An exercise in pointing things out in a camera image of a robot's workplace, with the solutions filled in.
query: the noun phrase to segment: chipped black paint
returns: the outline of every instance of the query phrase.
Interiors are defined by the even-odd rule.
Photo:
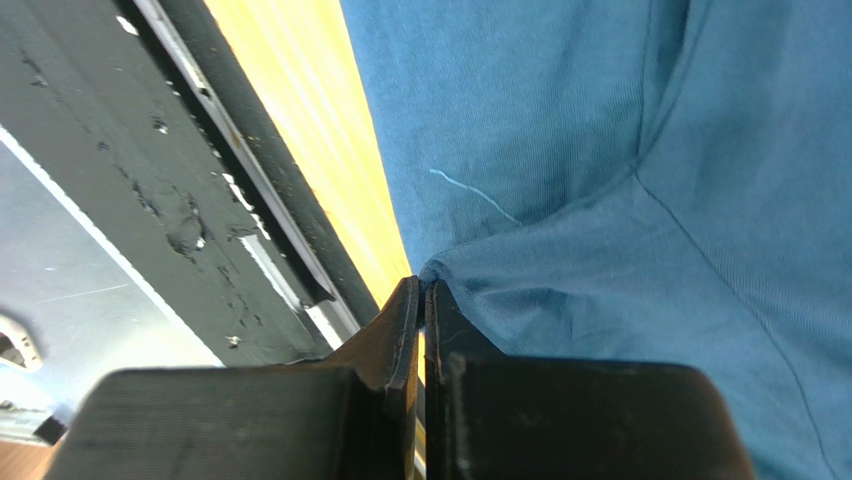
[[[254,220],[211,177],[227,168],[187,95],[172,93],[119,13],[96,0],[3,1],[0,123],[225,364],[327,352],[233,241],[258,234]]]
[[[274,122],[240,67],[227,40],[219,31],[204,0],[160,0],[159,3],[204,71],[206,80],[216,91],[236,127],[244,135],[248,148],[253,152],[261,170],[269,178],[273,190],[278,193],[296,222],[299,232],[306,239],[307,246],[314,251],[323,270],[335,284],[337,292],[345,300],[356,320],[361,325],[366,325],[378,313],[378,308],[290,151],[278,134]],[[139,18],[138,10],[132,6],[132,2],[119,2],[119,4],[124,7],[123,11],[128,18]],[[140,38],[144,41],[143,30],[140,28]],[[156,50],[156,47],[149,46],[149,48],[152,51]],[[209,92],[200,93],[209,96]],[[218,131],[210,135],[221,137]],[[229,131],[227,135],[234,143],[241,143],[236,132]],[[228,164],[228,155],[224,151],[221,153],[224,162]],[[248,179],[241,177],[238,170],[232,171],[237,185],[249,185]],[[255,205],[258,215],[266,220],[267,230],[273,239],[284,234],[277,225],[274,225],[274,222],[269,220],[272,218],[271,213],[257,198],[256,191],[247,191],[246,200]],[[300,277],[304,278],[306,276],[304,272],[307,270],[304,264],[299,265],[301,263],[299,255],[292,249],[288,249],[286,243],[279,243],[279,248],[288,255],[289,260],[294,263],[293,268],[300,272]],[[328,292],[316,282],[306,284],[306,287],[317,301],[330,298]]]

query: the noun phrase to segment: white stripe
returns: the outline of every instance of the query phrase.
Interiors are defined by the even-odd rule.
[[[85,213],[83,213],[82,210],[80,210],[80,207],[78,207],[77,204],[74,203],[74,201],[71,200],[71,198],[65,194],[65,191],[62,190],[62,187],[60,187],[59,184],[57,184],[53,181],[52,178],[50,178],[50,175],[48,175],[48,173],[41,167],[41,165],[36,163],[32,155],[30,155],[29,152],[27,152],[24,147],[22,147],[21,144],[19,144],[18,141],[15,140],[15,137],[13,137],[12,134],[10,134],[5,128],[3,128],[2,125],[0,125],[0,142],[3,142],[6,145],[6,148],[8,148],[12,153],[15,154],[15,156],[18,157],[21,163],[23,163],[24,166],[27,167],[27,170],[29,170],[30,173],[32,173],[33,176],[35,176],[38,181],[41,182],[42,185],[44,185],[47,191],[49,191],[51,195],[53,195],[53,197],[58,200],[63,207],[65,207],[65,210],[67,210],[68,213],[70,213],[71,216],[74,217],[74,219],[77,220],[77,222],[79,222],[80,225],[83,226],[83,228],[89,233],[89,235],[91,235],[92,238],[94,238],[95,241],[98,242],[101,248],[106,251],[107,255],[109,255],[115,261],[115,263],[117,263],[118,266],[121,267],[122,270],[124,270],[124,273],[126,273],[130,277],[130,279],[133,280],[133,282],[140,289],[142,289],[145,295],[147,295],[148,298],[152,302],[154,302],[154,305],[156,305],[157,308],[159,308],[160,311],[163,312],[163,315],[165,315],[166,318],[168,318],[169,321],[171,321],[171,323],[178,328],[178,330],[180,330],[184,335],[186,335],[187,339],[197,344],[195,348],[198,348],[203,352],[204,355],[207,355],[209,357],[208,361],[212,365],[224,366],[224,364],[222,364],[222,361],[219,360],[219,358],[213,354],[210,348],[208,348],[207,345],[205,345],[204,342],[202,342],[201,339],[195,335],[195,332],[193,332],[186,325],[186,323],[184,323],[184,321],[178,316],[178,314],[175,313],[174,310],[172,310],[172,307],[170,307],[169,304],[166,303],[165,300],[163,300],[163,297],[161,297],[160,294],[157,293],[156,290],[154,290],[154,287],[152,287],[151,284],[145,280],[142,274],[139,273],[133,267],[133,265],[130,264],[130,261],[127,260],[124,255],[122,255],[121,252],[118,251],[118,248],[116,248],[115,245],[113,245],[112,242],[110,242],[109,239],[106,238],[106,235],[104,235],[103,232],[101,232],[100,229],[98,229],[98,227],[96,227],[95,224],[92,223],[92,220],[89,219],[89,217]]]
[[[275,266],[275,262],[272,261],[269,254],[263,249],[263,245],[261,245],[260,241],[257,239],[257,235],[240,237],[240,242],[246,250],[248,250],[249,255],[251,255],[251,258],[253,258],[255,263],[257,263],[257,266],[260,267],[260,270],[263,272],[266,279],[269,280],[269,283],[272,284],[272,288],[275,292],[278,293],[278,295],[284,299],[284,302],[287,303],[287,306],[289,306],[293,311],[302,309],[301,302],[299,302],[299,299],[296,297],[293,289],[287,285],[287,280],[281,275],[281,272],[278,271],[278,268]],[[331,322],[328,321],[328,318],[325,314],[323,314],[319,307],[307,307],[304,310],[311,321],[314,322],[314,325],[317,326],[317,329],[320,331],[323,338],[325,338],[325,341],[328,342],[328,345],[332,350],[337,350],[341,345],[343,345],[343,340],[340,339],[340,335],[337,334],[334,327],[331,326]]]

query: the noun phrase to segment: yellow wood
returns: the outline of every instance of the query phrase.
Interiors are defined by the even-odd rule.
[[[379,306],[411,274],[337,0],[206,0]]]

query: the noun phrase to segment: black plastic part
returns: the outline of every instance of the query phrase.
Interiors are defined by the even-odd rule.
[[[56,442],[65,435],[68,429],[59,420],[53,417],[47,419],[38,426],[33,435],[44,440],[50,445],[56,445]]]
[[[48,478],[409,478],[419,291],[403,280],[322,362],[111,376]],[[508,357],[446,285],[426,300],[428,478],[754,478],[700,372]]]
[[[322,362],[113,374],[47,478],[407,478],[418,303],[417,279],[402,280]]]
[[[430,479],[754,478],[699,371],[507,357],[446,284],[425,296]]]

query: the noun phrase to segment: gray surface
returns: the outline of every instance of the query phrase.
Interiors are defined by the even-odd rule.
[[[239,131],[219,101],[216,91],[208,84],[207,79],[201,72],[201,68],[195,62],[186,44],[184,44],[175,31],[174,25],[172,25],[160,3],[157,0],[136,0],[135,3],[151,25],[157,38],[174,60],[181,74],[194,87],[195,96],[210,115],[210,118],[216,123],[218,129],[223,133]],[[248,173],[251,182],[258,189],[263,202],[269,207],[272,216],[282,226],[284,231],[288,232],[287,235],[292,240],[294,249],[305,262],[311,275],[323,289],[337,299],[336,301],[326,302],[325,309],[329,311],[330,315],[327,315],[325,319],[317,324],[320,331],[324,332],[323,336],[325,336],[326,340],[329,340],[329,336],[325,332],[330,333],[331,337],[335,340],[329,340],[329,343],[332,348],[337,348],[340,345],[341,339],[348,339],[361,328],[358,320],[353,316],[349,308],[343,304],[344,302],[337,286],[320,263],[316,252],[309,247],[307,239],[296,226],[296,222],[284,205],[283,199],[276,191],[275,186],[270,181],[266,172],[264,172],[260,163],[258,163],[254,153],[248,148],[248,144],[239,135],[225,135],[225,139],[240,164],[246,170],[246,173]]]
[[[327,353],[236,240],[258,233],[254,219],[120,13],[113,2],[0,0],[0,124],[223,363]],[[191,248],[199,236],[204,248]]]
[[[219,364],[2,143],[0,224],[0,308],[44,360],[32,374],[0,367],[0,397],[67,418],[111,371]]]

